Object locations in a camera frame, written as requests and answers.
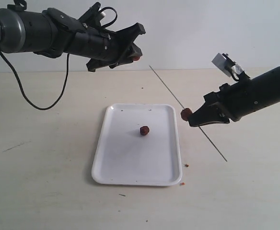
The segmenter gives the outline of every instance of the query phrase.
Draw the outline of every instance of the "food ball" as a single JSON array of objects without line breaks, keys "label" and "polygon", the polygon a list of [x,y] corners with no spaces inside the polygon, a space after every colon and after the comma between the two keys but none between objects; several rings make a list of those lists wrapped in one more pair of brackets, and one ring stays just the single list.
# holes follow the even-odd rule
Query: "food ball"
[{"label": "food ball", "polygon": [[189,108],[183,109],[182,112],[180,113],[180,115],[184,121],[188,121],[188,117],[191,114],[192,114],[192,111]]},{"label": "food ball", "polygon": [[149,128],[148,126],[142,126],[142,127],[140,128],[140,134],[141,134],[142,136],[148,135],[149,132],[150,132],[150,128]]}]

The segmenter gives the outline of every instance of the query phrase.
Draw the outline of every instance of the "robotic arm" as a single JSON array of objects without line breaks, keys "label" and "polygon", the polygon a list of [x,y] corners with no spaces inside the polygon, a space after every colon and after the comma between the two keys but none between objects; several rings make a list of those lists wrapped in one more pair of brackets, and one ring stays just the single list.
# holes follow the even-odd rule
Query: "robotic arm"
[{"label": "robotic arm", "polygon": [[228,124],[230,119],[236,122],[245,115],[280,102],[280,67],[250,79],[227,54],[218,54],[212,62],[237,83],[226,83],[220,86],[219,92],[205,95],[205,103],[187,116],[191,127]]},{"label": "robotic arm", "polygon": [[139,60],[142,52],[134,44],[144,27],[136,23],[117,32],[106,27],[116,18],[101,25],[105,10],[115,9],[101,4],[93,5],[78,20],[65,13],[48,8],[42,13],[26,11],[25,0],[14,0],[14,5],[0,9],[0,51],[4,53],[34,52],[49,58],[58,58],[62,53],[91,58],[88,71]]}]

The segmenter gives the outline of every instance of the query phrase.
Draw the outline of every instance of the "white table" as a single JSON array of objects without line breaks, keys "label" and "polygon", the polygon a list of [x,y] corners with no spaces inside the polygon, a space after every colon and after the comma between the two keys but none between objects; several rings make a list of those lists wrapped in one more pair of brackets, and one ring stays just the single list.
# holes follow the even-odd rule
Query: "white table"
[{"label": "white table", "polygon": [[[218,70],[158,73],[193,110],[231,82]],[[48,106],[64,73],[20,77],[28,97]],[[181,111],[152,71],[72,72],[62,101],[45,112],[27,104],[12,74],[0,74],[0,230],[280,229],[280,104],[203,128],[227,163],[179,119],[186,185],[155,188],[91,178],[105,108],[113,103],[170,104],[178,117]]]}]

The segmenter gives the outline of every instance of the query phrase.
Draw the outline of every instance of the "white tray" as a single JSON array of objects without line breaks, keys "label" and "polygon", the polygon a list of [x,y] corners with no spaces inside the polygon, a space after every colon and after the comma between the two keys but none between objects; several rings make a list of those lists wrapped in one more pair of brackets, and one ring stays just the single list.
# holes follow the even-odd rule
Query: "white tray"
[{"label": "white tray", "polygon": [[[140,127],[150,132],[140,135]],[[182,166],[175,110],[166,104],[108,107],[92,167],[100,184],[171,186]]]}]

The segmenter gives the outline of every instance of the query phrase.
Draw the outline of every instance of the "thin metal rod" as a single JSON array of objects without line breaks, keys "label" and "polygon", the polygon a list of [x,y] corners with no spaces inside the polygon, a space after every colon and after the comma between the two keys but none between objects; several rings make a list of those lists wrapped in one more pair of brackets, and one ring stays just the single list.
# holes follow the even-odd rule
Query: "thin metal rod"
[{"label": "thin metal rod", "polygon": [[[159,80],[163,83],[163,85],[168,89],[168,91],[172,94],[172,96],[176,99],[176,101],[181,105],[181,107],[183,109],[185,109],[185,107],[183,106],[183,104],[181,104],[181,102],[178,100],[178,98],[174,95],[174,93],[170,90],[170,88],[165,84],[165,82],[161,79],[161,77],[156,73],[156,71],[152,68],[152,66],[150,66],[151,70],[155,73],[155,75],[159,78]],[[212,142],[212,140],[208,137],[208,135],[205,133],[205,131],[202,129],[202,127],[198,127],[202,133],[205,135],[205,137],[209,140],[209,142],[213,145],[213,147],[217,150],[217,152],[223,157],[223,159],[227,162],[227,159],[223,156],[223,154],[221,153],[221,151],[218,149],[218,147]]]}]

